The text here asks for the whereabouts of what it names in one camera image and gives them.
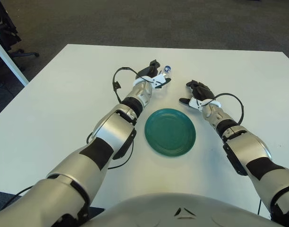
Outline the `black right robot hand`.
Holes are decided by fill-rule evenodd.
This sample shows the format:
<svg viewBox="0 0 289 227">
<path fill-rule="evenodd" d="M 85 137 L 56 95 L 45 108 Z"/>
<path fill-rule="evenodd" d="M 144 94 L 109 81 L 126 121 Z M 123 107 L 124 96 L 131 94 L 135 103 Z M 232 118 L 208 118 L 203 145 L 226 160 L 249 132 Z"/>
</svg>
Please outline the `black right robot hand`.
<svg viewBox="0 0 289 227">
<path fill-rule="evenodd" d="M 191 98 L 180 98 L 179 102 L 188 105 L 192 108 L 199 109 L 207 101 L 214 99 L 215 95 L 213 92 L 203 83 L 191 80 L 186 83 L 186 87 L 191 89 Z"/>
</svg>

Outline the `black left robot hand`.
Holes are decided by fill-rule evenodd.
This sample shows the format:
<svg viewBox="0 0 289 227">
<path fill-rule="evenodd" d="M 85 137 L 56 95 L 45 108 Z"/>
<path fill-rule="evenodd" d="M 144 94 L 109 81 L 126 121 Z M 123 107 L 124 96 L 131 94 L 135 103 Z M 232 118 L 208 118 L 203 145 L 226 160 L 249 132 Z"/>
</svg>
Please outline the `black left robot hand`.
<svg viewBox="0 0 289 227">
<path fill-rule="evenodd" d="M 148 67 L 137 73 L 133 86 L 143 81 L 148 82 L 154 89 L 160 89 L 167 85 L 171 81 L 171 67 L 166 65 L 161 71 L 158 71 L 159 67 L 160 64 L 157 60 L 151 61 Z"/>
</svg>

